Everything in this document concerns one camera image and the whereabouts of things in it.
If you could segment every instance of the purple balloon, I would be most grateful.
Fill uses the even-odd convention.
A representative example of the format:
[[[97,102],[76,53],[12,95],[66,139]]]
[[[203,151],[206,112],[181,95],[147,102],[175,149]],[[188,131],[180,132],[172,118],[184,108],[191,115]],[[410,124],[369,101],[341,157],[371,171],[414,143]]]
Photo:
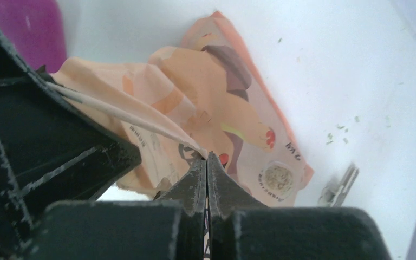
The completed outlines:
[[[0,29],[33,69],[57,72],[67,58],[56,0],[0,0]]]

